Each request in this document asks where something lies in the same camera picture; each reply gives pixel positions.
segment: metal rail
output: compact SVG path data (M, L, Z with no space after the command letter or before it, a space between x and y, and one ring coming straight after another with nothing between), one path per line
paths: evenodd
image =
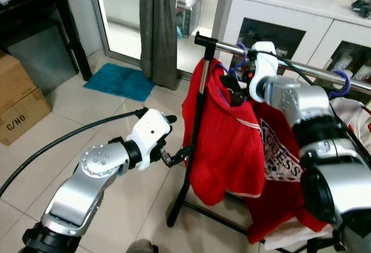
M232 54L235 54L235 55L240 55L240 56L243 56L243 54L245 53L245 51L243 49L241 49L240 47L238 47L236 45L231 45L231 44L227 44L227 43L220 42L220 41L216 42L216 49L220 50L220 51L223 51L223 52L232 53ZM290 70L290 67L286 63L284 63L283 61L279 60L278 64L281 67L283 67L284 69ZM337 83L337 84L340 84L340 85L345 85L345 79L342 76L339 76L339 75L337 75L337 74L335 74L331 71L322 70L322 69L318 69L318 68L315 68L315 67L306 66L306 65L303 65L303 64L297 64L297 63L294 63L294 62L292 64L297 69L302 71L305 75L313 76L313 77L316 77L316 78L319 78L319 79L324 79L324 80L327 80L327 81L330 81L330 82L333 82L333 83ZM358 80L354 80L352 78L350 79L350 82L351 82L351 89L354 89L358 92L365 93L367 95L371 95L371 84L361 82L361 81L358 81Z

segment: black cable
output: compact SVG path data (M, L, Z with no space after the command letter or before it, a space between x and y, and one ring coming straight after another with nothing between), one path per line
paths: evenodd
M293 71L298 73L301 76L301 78L303 78L308 84L310 84L311 86L314 85L313 82L301 70L299 70L297 67L295 67L288 59L286 59L284 57L281 57L281 56L278 56L278 55L275 55L271 52L266 52L266 51L249 50L249 53L253 53L254 55L256 55L258 53L264 53L264 54L268 54L268 55L271 55L273 57L276 57L278 60L286 63L288 65L288 67L290 67Z
M81 128L78 128L70 133L67 133L66 135L58 138L57 140L53 141L52 143L47 144L42 149L38 150L36 153L34 153L31 157L29 157L23 164L21 164L15 171L12 173L12 175L6 180L6 182L1 186L0 188L0 198L4 194L5 190L9 187L9 185L15 180L15 178L28 166L30 165L37 157L39 157L41 154L46 152L47 150L51 149L55 145L63 142L64 140L79 134L89 128L96 127L97 125L104 124L109 121L118 120L119 118L126 118L130 117L131 115L136 115L138 117L141 117L148 109L143 108L141 110L136 110L133 112L121 114L121 115L114 115L113 117L104 118L103 120L93 122L91 124L87 124Z

